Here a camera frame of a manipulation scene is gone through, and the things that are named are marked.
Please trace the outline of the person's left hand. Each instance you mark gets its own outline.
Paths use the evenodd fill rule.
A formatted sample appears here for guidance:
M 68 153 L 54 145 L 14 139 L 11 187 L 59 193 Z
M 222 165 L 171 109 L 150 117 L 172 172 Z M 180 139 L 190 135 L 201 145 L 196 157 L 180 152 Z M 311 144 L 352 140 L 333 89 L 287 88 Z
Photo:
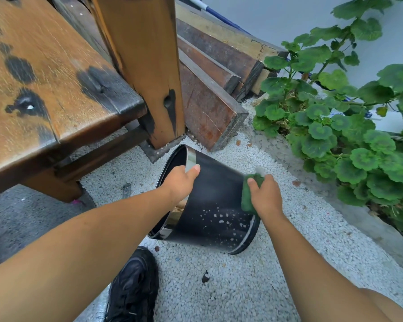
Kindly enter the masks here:
M 184 200 L 193 189 L 194 183 L 181 181 L 181 166 L 172 168 L 160 186 L 160 189 L 165 191 L 172 205 L 177 205 Z

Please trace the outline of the person's right hand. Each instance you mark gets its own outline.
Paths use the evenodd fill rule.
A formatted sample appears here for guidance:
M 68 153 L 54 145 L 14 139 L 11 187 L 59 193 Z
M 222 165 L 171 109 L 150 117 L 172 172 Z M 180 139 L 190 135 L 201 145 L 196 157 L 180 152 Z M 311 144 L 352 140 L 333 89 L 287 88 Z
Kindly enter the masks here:
M 264 178 L 260 187 L 262 195 L 260 199 L 252 200 L 252 204 L 263 222 L 275 222 L 285 217 L 281 191 L 271 174 Z

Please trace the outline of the green scouring sponge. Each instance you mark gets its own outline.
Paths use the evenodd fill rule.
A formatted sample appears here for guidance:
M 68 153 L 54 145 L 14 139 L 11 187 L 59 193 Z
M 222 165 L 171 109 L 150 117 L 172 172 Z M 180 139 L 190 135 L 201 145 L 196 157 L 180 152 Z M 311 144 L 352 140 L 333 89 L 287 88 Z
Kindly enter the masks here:
M 254 174 L 248 174 L 244 176 L 243 184 L 242 184 L 242 198 L 241 198 L 241 209 L 244 212 L 248 212 L 252 215 L 258 216 L 257 211 L 255 210 L 252 200 L 251 200 L 251 190 L 250 187 L 247 183 L 248 179 L 254 179 L 254 181 L 257 183 L 258 187 L 262 185 L 264 182 L 264 176 L 262 176 L 259 173 L 254 173 Z

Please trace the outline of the black metal bin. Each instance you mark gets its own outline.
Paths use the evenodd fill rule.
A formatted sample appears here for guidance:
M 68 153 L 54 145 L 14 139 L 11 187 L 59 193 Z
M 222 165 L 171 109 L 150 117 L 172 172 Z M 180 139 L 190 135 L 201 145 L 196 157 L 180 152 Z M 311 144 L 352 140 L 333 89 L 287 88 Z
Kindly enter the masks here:
M 160 187 L 172 168 L 201 171 L 187 198 L 166 213 L 148 237 L 155 240 L 217 249 L 237 255 L 252 243 L 260 218 L 242 210 L 244 174 L 194 148 L 182 144 L 172 152 L 156 184 Z

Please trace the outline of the person's left forearm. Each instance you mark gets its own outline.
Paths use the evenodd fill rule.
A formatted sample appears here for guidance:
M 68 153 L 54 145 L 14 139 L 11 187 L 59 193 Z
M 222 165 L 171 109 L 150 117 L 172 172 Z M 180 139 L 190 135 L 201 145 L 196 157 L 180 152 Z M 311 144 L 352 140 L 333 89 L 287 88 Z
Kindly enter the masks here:
M 0 264 L 0 322 L 73 322 L 177 203 L 160 187 L 80 214 Z

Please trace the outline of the person's right forearm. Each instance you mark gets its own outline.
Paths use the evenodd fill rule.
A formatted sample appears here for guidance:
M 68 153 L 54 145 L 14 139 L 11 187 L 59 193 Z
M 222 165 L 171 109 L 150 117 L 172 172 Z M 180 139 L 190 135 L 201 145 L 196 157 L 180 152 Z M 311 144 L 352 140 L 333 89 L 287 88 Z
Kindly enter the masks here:
M 286 217 L 263 224 L 302 322 L 392 322 Z

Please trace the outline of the reddish brown wooden plank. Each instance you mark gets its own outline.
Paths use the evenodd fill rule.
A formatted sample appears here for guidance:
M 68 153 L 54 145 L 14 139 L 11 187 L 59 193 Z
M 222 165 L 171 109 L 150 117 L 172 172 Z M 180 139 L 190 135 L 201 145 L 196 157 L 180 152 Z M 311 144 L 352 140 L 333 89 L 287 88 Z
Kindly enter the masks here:
M 182 50 L 178 52 L 185 124 L 208 151 L 219 151 L 249 113 Z

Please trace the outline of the dark brown wooden plank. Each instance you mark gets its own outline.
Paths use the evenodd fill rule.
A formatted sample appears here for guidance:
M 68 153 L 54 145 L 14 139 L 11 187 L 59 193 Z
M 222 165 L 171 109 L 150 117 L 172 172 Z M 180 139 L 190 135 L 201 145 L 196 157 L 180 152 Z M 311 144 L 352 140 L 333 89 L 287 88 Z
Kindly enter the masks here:
M 177 45 L 180 51 L 188 56 L 197 66 L 208 74 L 228 94 L 232 94 L 240 83 L 240 77 L 209 55 L 189 43 L 181 36 L 177 36 Z

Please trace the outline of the green geranium plant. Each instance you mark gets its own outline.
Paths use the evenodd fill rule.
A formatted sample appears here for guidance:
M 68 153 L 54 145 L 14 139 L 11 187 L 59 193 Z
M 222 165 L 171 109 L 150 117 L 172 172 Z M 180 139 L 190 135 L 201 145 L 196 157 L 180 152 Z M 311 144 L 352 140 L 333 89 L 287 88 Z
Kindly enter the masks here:
M 357 42 L 382 36 L 381 23 L 366 16 L 403 0 L 351 0 L 332 10 L 347 26 L 315 27 L 282 46 L 285 58 L 267 56 L 264 66 L 284 70 L 282 77 L 263 80 L 267 98 L 255 107 L 253 128 L 273 138 L 285 137 L 304 169 L 321 182 L 338 185 L 347 205 L 370 206 L 403 233 L 403 128 L 376 129 L 371 109 L 403 117 L 403 64 L 390 64 L 377 79 L 356 88 L 345 66 L 358 66 Z

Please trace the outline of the black shoe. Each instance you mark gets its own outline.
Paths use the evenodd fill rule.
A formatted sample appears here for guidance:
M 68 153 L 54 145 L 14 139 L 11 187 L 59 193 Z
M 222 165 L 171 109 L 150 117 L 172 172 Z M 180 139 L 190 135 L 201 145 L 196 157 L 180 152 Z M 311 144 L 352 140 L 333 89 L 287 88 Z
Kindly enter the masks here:
M 158 291 L 156 259 L 138 246 L 111 283 L 103 322 L 154 322 Z

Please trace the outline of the pale wooden beam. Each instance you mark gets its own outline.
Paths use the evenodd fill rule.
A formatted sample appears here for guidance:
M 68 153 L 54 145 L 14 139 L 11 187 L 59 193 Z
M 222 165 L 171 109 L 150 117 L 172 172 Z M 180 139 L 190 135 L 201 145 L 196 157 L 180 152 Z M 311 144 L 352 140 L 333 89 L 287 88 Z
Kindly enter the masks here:
M 249 92 L 258 96 L 264 93 L 261 91 L 261 83 L 268 77 L 276 77 L 278 73 L 277 70 L 267 69 L 264 66 L 265 58 L 273 56 L 286 58 L 288 51 L 226 25 L 212 16 L 184 4 L 180 0 L 175 1 L 175 7 L 176 19 L 180 19 L 198 30 L 207 33 L 209 36 L 259 60 L 263 64 L 263 70 Z

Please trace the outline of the blue and white pole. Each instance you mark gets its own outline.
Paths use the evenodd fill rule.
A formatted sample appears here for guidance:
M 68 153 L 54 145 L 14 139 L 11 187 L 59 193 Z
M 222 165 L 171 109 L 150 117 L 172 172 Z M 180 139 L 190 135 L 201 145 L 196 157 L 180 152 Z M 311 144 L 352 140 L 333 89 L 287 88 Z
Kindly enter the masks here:
M 226 17 L 224 17 L 223 15 L 219 14 L 218 12 L 216 12 L 215 10 L 213 10 L 211 7 L 209 7 L 207 4 L 205 4 L 202 0 L 189 0 L 192 4 L 196 5 L 197 7 L 199 7 L 201 10 L 209 13 L 210 15 L 214 16 L 216 19 L 222 21 L 223 23 L 241 31 L 244 32 L 248 35 L 252 35 L 249 32 L 247 32 L 246 30 L 244 30 L 242 27 L 238 26 L 236 23 L 230 21 L 229 19 L 227 19 Z

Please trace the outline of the worn wooden bench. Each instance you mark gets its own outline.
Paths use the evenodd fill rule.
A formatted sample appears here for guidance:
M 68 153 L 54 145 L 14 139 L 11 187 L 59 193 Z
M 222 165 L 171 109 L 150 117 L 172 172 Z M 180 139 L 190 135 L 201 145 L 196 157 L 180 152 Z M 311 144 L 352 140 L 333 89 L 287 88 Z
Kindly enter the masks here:
M 0 0 L 0 193 L 24 185 L 62 202 L 78 181 L 148 139 L 143 99 L 47 0 Z

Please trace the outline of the wooden post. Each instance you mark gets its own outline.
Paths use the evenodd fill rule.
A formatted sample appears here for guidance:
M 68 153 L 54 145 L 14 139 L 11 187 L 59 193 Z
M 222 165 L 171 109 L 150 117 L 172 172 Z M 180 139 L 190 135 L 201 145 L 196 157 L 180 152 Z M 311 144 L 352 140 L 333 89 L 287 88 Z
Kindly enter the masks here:
M 116 70 L 144 99 L 154 149 L 186 130 L 175 0 L 86 0 Z

